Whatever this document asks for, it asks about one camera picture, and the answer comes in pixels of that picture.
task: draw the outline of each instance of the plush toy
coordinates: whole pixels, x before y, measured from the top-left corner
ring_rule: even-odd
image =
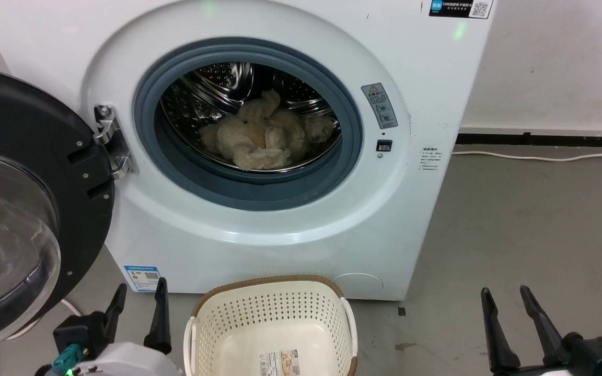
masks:
[[[201,141],[208,151],[251,171],[299,162],[310,143],[323,143],[332,135],[335,124],[330,117],[301,120],[278,105],[280,95],[275,90],[265,91],[261,98],[245,102],[236,115],[201,128]]]

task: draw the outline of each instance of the metal hinge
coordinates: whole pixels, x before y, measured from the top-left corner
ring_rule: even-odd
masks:
[[[94,140],[103,145],[110,160],[110,174],[119,180],[126,174],[137,173],[136,162],[129,152],[129,145],[120,131],[120,123],[112,105],[103,104],[94,107],[94,117],[98,122],[99,133]]]

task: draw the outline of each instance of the basket handle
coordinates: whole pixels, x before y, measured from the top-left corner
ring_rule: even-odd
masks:
[[[194,316],[189,318],[182,337],[182,362],[187,376],[194,375],[194,359],[196,358],[196,324],[194,319],[196,319]]]
[[[350,336],[352,338],[352,356],[356,357],[356,354],[359,352],[359,342],[358,337],[356,335],[356,321],[354,320],[354,312],[352,312],[352,307],[346,298],[341,298],[341,303],[343,304],[343,308],[345,310],[345,314],[347,315],[347,321],[350,325]]]

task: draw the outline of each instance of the qr code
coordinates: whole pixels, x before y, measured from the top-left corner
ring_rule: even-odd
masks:
[[[468,17],[473,18],[487,18],[489,17],[489,10],[492,8],[492,3],[477,2],[473,3],[473,7],[470,9]]]

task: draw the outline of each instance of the blue logo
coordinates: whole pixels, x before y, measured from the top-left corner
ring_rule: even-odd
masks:
[[[443,7],[443,0],[433,0],[431,2],[431,10],[438,11]]]

